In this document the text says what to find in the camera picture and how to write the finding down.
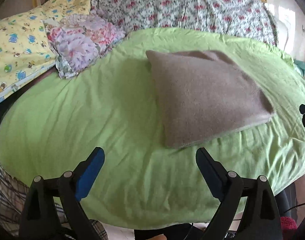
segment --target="pillowcase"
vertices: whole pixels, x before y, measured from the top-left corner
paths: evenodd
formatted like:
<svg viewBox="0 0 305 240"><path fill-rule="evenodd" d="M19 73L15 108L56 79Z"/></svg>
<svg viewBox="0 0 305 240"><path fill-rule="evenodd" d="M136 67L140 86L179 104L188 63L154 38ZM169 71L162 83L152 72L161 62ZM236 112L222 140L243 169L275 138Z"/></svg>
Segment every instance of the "pillowcase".
<svg viewBox="0 0 305 240"><path fill-rule="evenodd" d="M54 65L43 20L89 11L90 0L49 0L0 20L0 102Z"/></svg>
<svg viewBox="0 0 305 240"><path fill-rule="evenodd" d="M146 52L165 127L180 148L268 122L274 109L262 90L220 51Z"/></svg>

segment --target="wrinkled sheet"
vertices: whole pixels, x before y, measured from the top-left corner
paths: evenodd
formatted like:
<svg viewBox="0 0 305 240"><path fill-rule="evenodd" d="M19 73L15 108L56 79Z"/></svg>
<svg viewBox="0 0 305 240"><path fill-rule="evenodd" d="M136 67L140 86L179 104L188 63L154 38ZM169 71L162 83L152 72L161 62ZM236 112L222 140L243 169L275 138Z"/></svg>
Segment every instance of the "wrinkled sheet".
<svg viewBox="0 0 305 240"><path fill-rule="evenodd" d="M197 146L165 147L149 49L222 51L258 83L276 115ZM140 30L77 78L53 73L25 92L0 125L0 163L29 185L37 175L73 170L99 146L105 163L81 201L88 218L135 229L206 222L219 202L199 172L196 150L205 147L242 177L265 175L277 194L305 174L300 104L305 80L274 46L180 28ZM242 199L238 212L244 204Z"/></svg>
<svg viewBox="0 0 305 240"><path fill-rule="evenodd" d="M179 27L278 43L275 20L260 0L91 0L91 6L127 33Z"/></svg>

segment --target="cartoon print fabric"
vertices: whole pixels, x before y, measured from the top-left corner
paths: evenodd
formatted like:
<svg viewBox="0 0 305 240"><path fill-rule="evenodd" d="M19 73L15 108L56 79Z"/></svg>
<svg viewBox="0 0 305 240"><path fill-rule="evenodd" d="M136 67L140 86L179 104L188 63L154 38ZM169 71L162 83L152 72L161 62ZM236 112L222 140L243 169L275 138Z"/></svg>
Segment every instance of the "cartoon print fabric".
<svg viewBox="0 0 305 240"><path fill-rule="evenodd" d="M49 0L0 20L0 102L54 65L43 21L89 11L90 0Z"/></svg>

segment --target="bedding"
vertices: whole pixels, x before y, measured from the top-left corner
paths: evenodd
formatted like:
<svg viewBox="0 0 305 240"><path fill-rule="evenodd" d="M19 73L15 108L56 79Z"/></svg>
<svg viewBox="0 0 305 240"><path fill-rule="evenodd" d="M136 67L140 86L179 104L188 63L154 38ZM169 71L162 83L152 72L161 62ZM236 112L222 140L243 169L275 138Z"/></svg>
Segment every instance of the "bedding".
<svg viewBox="0 0 305 240"><path fill-rule="evenodd" d="M0 102L54 65L43 20L89 11L90 0L50 0L0 19Z"/></svg>
<svg viewBox="0 0 305 240"><path fill-rule="evenodd" d="M301 60L294 60L295 70L305 79L305 62Z"/></svg>
<svg viewBox="0 0 305 240"><path fill-rule="evenodd" d="M121 28L92 15L73 14L44 24L60 78L78 75L125 37Z"/></svg>
<svg viewBox="0 0 305 240"><path fill-rule="evenodd" d="M221 51L146 55L170 148L242 131L275 114L261 88Z"/></svg>
<svg viewBox="0 0 305 240"><path fill-rule="evenodd" d="M180 27L278 44L276 21L260 0L91 0L91 13L127 33Z"/></svg>
<svg viewBox="0 0 305 240"><path fill-rule="evenodd" d="M260 85L276 115L197 146L165 147L149 49L222 51ZM100 146L105 164L81 202L89 218L134 229L206 222L219 202L198 170L196 150L205 147L242 177L265 175L277 194L305 174L300 104L305 80L275 46L181 28L140 30L76 78L53 73L23 94L0 125L0 163L29 185L36 175L72 170Z"/></svg>

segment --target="cable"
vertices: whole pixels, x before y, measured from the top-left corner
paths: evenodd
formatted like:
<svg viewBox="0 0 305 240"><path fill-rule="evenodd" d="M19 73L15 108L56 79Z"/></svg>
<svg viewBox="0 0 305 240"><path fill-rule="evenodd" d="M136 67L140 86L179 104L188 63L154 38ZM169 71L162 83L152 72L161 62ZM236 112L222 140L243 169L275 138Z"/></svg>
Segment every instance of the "cable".
<svg viewBox="0 0 305 240"><path fill-rule="evenodd" d="M299 204L299 205L293 206L293 207L291 207L291 208L287 209L286 211L284 211L284 212L283 212L283 214L284 214L284 213L286 213L286 212L288 212L289 210L292 210L293 208L296 208L296 207L301 207L301 206L303 206L303 205L305 205L305 203L302 203L302 204Z"/></svg>
<svg viewBox="0 0 305 240"><path fill-rule="evenodd" d="M187 238L187 236L189 235L189 233L190 233L190 231L191 231L192 228L193 228L193 223L191 223L191 227L189 228L188 233L187 233L186 237L185 237L183 240L186 240L186 238Z"/></svg>
<svg viewBox="0 0 305 240"><path fill-rule="evenodd" d="M239 218L239 219L233 219L232 221L239 221L239 220L241 220L241 218Z"/></svg>

